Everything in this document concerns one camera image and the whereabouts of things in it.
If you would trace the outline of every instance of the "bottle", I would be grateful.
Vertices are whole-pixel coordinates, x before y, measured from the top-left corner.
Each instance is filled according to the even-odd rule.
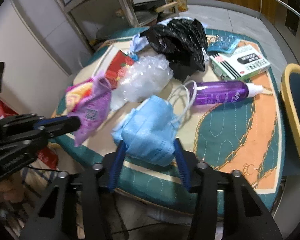
[[[194,106],[221,104],[226,102],[242,101],[245,98],[251,98],[262,93],[263,87],[253,83],[244,83],[241,81],[215,81],[215,82],[197,82],[197,95]],[[194,92],[194,85],[190,87],[190,95]]]

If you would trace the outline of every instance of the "person's hand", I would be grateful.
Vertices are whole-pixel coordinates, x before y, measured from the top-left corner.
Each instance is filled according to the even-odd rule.
[[[23,185],[21,184],[20,171],[12,174],[9,178],[0,182],[0,202],[11,201],[12,203],[23,200]]]

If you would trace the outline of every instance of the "blue face mask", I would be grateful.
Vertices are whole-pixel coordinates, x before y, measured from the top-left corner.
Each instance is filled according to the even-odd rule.
[[[121,121],[111,134],[118,145],[123,140],[127,146],[127,154],[133,158],[141,159],[160,166],[169,165],[174,158],[173,140],[175,139],[180,120],[192,105],[196,95],[196,83],[194,82],[194,94],[190,100],[186,85],[180,85],[169,96],[179,89],[185,88],[188,104],[183,113],[176,116],[173,107],[168,102],[157,96],[151,96],[138,108]]]

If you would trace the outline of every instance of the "bottle cap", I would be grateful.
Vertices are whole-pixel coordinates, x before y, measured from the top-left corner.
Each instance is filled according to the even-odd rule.
[[[255,85],[253,83],[246,83],[246,85],[249,91],[247,98],[252,98],[255,95],[263,92],[263,86],[261,85]]]

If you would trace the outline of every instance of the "bolt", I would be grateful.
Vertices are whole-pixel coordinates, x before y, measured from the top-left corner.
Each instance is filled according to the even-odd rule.
[[[25,145],[29,145],[31,143],[31,140],[24,140],[23,141],[23,144],[25,144]]]
[[[209,165],[208,165],[207,163],[204,163],[204,162],[199,162],[199,163],[197,164],[197,167],[198,167],[199,169],[206,169],[206,168],[209,167]]]
[[[103,168],[101,163],[95,163],[92,166],[92,169],[94,169],[95,171],[101,170]]]
[[[65,178],[66,176],[68,176],[68,172],[66,171],[61,171],[58,173],[59,178]]]
[[[240,172],[239,170],[233,170],[233,171],[231,172],[231,174],[232,174],[233,176],[235,176],[235,177],[240,177],[240,176],[241,176],[241,172]]]

